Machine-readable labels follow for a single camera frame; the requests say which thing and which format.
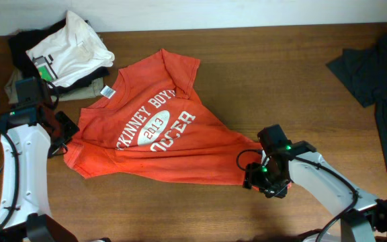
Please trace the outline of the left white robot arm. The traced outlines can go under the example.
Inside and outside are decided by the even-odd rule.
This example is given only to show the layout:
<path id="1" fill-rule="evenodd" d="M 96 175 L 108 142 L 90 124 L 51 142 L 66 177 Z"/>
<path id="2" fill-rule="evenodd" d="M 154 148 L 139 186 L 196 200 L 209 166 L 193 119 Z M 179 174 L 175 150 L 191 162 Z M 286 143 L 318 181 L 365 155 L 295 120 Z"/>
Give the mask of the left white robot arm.
<path id="1" fill-rule="evenodd" d="M 23 108 L 0 116 L 0 241 L 76 241 L 51 215 L 47 160 L 66 153 L 78 126 L 62 111 Z"/>

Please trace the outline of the beige folded garment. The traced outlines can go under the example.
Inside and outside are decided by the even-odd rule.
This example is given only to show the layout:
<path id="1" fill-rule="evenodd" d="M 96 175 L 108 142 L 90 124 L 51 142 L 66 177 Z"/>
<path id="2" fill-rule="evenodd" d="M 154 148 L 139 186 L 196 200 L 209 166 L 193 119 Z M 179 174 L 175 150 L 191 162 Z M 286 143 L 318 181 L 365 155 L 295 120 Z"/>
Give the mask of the beige folded garment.
<path id="1" fill-rule="evenodd" d="M 17 92 L 15 88 L 15 82 L 23 79 L 22 72 L 17 68 L 14 68 L 9 81 L 5 84 L 4 91 L 8 96 L 9 104 L 16 104 L 18 102 Z M 87 87 L 80 87 L 67 93 L 61 93 L 59 95 L 59 101 L 72 101 L 78 99 L 89 99 L 98 97 L 101 95 L 100 91 L 103 89 L 103 78 L 92 80 L 91 84 Z"/>

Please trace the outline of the black folded garment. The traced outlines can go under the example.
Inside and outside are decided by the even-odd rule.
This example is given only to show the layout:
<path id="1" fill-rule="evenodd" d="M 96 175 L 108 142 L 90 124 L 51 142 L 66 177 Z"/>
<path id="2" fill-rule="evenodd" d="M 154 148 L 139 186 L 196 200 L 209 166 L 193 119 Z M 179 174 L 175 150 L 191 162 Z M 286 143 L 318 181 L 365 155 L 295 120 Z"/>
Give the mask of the black folded garment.
<path id="1" fill-rule="evenodd" d="M 13 65 L 22 72 L 23 78 L 40 77 L 37 68 L 26 54 L 26 51 L 35 47 L 47 36 L 65 27 L 65 24 L 66 19 L 63 19 L 44 30 L 21 31 L 8 40 Z M 81 87 L 88 87 L 93 80 L 106 77 L 109 74 L 110 72 L 106 67 L 100 67 L 91 74 L 75 81 L 70 87 L 57 87 L 56 89 L 60 94 L 68 93 Z"/>

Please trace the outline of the orange soccer t-shirt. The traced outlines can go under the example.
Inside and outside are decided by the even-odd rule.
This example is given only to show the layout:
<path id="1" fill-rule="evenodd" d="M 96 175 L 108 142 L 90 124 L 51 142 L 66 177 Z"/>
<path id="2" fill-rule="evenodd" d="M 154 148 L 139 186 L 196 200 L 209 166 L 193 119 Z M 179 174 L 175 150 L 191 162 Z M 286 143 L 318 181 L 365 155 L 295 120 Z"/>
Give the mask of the orange soccer t-shirt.
<path id="1" fill-rule="evenodd" d="M 64 162 L 82 177 L 129 173 L 160 182 L 241 185 L 261 145 L 227 128 L 194 90 L 200 61 L 166 50 L 118 71 L 79 117 Z"/>

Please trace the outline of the white folded t-shirt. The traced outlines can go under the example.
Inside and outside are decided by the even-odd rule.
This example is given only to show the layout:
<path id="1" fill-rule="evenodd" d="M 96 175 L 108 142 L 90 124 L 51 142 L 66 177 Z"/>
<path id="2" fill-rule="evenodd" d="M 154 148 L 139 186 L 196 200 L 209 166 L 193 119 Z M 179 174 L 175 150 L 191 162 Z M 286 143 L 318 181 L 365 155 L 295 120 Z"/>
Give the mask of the white folded t-shirt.
<path id="1" fill-rule="evenodd" d="M 115 56 L 95 30 L 68 11 L 65 26 L 26 50 L 40 77 L 57 87 L 70 87 L 100 67 L 111 67 Z"/>

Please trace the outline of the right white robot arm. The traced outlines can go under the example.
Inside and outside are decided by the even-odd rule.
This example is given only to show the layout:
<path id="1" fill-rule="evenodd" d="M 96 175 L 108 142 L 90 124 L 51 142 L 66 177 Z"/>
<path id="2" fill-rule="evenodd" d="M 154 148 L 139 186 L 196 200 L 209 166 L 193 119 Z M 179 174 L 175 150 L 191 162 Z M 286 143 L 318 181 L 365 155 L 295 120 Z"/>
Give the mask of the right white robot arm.
<path id="1" fill-rule="evenodd" d="M 322 228 L 293 241 L 387 241 L 387 200 L 361 189 L 331 167 L 306 141 L 268 145 L 261 161 L 244 167 L 243 187 L 267 198 L 284 198 L 292 184 L 303 187 L 331 214 Z"/>

